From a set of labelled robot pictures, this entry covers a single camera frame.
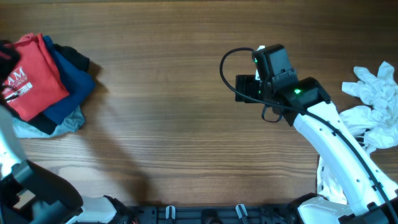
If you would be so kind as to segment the red printed t-shirt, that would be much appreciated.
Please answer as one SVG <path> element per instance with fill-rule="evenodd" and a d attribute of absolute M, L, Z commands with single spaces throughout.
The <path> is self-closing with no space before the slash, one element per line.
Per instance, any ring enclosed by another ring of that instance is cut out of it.
<path fill-rule="evenodd" d="M 27 34 L 13 46 L 21 58 L 6 80 L 2 95 L 24 121 L 69 95 L 42 34 Z"/>

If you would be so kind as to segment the white printed t-shirt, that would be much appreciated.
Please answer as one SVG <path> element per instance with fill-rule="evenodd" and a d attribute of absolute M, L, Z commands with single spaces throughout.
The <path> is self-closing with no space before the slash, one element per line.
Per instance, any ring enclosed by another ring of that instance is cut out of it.
<path fill-rule="evenodd" d="M 397 146 L 397 83 L 394 67 L 381 63 L 377 75 L 365 67 L 354 67 L 357 82 L 343 82 L 341 90 L 358 97 L 360 106 L 344 110 L 340 118 L 360 146 L 370 154 L 376 149 Z"/>

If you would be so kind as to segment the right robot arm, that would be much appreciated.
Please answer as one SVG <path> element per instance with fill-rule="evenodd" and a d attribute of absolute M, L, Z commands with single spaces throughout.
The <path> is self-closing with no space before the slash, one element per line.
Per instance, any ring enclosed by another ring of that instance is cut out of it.
<path fill-rule="evenodd" d="M 341 186 L 345 203 L 306 194 L 281 213 L 287 223 L 397 223 L 397 184 L 362 150 L 329 94 L 314 78 L 297 78 L 280 44 L 251 53 L 257 73 L 236 76 L 237 102 L 260 103 L 294 127 L 318 152 Z"/>

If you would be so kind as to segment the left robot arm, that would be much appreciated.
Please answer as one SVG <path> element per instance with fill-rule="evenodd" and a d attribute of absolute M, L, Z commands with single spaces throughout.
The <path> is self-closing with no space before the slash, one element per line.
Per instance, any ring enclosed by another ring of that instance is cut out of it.
<path fill-rule="evenodd" d="M 1 223 L 132 223 L 134 216 L 109 196 L 82 197 L 65 179 L 28 160 L 1 98 Z"/>

